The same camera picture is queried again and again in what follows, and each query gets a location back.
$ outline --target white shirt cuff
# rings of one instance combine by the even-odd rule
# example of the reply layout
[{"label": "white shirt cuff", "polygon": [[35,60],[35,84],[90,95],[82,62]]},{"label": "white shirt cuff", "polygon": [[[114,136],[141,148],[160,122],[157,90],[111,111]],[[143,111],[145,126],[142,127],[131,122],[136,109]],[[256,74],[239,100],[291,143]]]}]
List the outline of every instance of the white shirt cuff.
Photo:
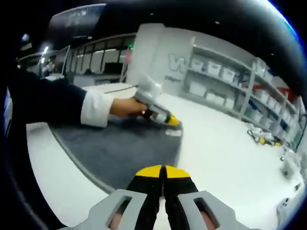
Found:
[{"label": "white shirt cuff", "polygon": [[95,91],[87,91],[81,110],[81,124],[106,127],[114,96]]}]

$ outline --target gray rug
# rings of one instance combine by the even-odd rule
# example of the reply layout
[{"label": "gray rug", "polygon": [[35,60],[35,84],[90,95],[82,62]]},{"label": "gray rug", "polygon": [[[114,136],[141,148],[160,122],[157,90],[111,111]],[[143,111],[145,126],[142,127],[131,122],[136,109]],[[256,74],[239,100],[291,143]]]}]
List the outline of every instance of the gray rug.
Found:
[{"label": "gray rug", "polygon": [[107,128],[49,127],[79,169],[108,193],[126,188],[144,167],[176,166],[183,135],[182,125],[174,129],[142,117],[112,117]]}]

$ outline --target black ceiling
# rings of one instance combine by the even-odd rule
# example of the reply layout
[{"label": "black ceiling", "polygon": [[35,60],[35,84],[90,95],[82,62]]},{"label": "black ceiling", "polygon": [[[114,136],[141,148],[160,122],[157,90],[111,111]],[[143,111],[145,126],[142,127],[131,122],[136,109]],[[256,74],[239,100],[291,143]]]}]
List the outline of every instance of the black ceiling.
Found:
[{"label": "black ceiling", "polygon": [[[33,53],[46,39],[45,34],[52,15],[76,6],[98,2],[103,1],[50,1],[44,10],[29,16],[35,23],[30,23],[27,27],[34,45],[28,52]],[[265,8],[261,8],[258,3],[246,5],[246,1],[242,0],[110,0],[104,2],[107,2],[107,7],[92,34],[93,40],[136,32],[141,23],[164,23],[165,26],[199,31],[229,41],[262,58],[274,70],[275,75],[281,76],[295,92],[306,91],[307,82],[303,79],[306,76],[303,76],[302,71],[298,71],[295,67],[300,57],[294,54],[295,49],[291,50],[288,47],[293,44],[287,43],[286,38],[278,34],[279,24],[270,24],[272,16],[268,15]],[[303,12],[300,14],[299,6],[295,3],[291,5],[285,0],[275,0],[274,4],[297,31],[301,43],[307,44],[304,20],[300,20]],[[63,44],[57,45],[56,48],[61,48]]]}]

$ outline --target white floor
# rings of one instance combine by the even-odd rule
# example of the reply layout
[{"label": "white floor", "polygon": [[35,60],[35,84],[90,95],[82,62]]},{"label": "white floor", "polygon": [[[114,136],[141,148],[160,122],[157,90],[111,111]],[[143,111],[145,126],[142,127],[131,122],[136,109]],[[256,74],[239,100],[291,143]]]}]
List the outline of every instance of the white floor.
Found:
[{"label": "white floor", "polygon": [[[249,228],[276,229],[276,205],[293,197],[294,186],[301,181],[300,176],[291,181],[282,177],[282,149],[257,145],[243,122],[206,106],[165,94],[160,103],[183,123],[178,167],[190,173],[198,189],[229,205]],[[27,133],[31,164],[46,201],[62,223],[75,226],[106,194],[76,168],[45,123],[28,125]],[[163,205],[154,229],[170,229]]]}]

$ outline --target dark suit sleeve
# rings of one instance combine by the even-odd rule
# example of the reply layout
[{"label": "dark suit sleeve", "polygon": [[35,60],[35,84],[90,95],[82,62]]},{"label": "dark suit sleeve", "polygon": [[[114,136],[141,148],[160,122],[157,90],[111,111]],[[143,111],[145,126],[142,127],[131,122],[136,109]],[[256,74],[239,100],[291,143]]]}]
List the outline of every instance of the dark suit sleeve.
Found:
[{"label": "dark suit sleeve", "polygon": [[64,81],[39,79],[16,68],[8,80],[14,109],[26,123],[79,124],[86,91]]}]

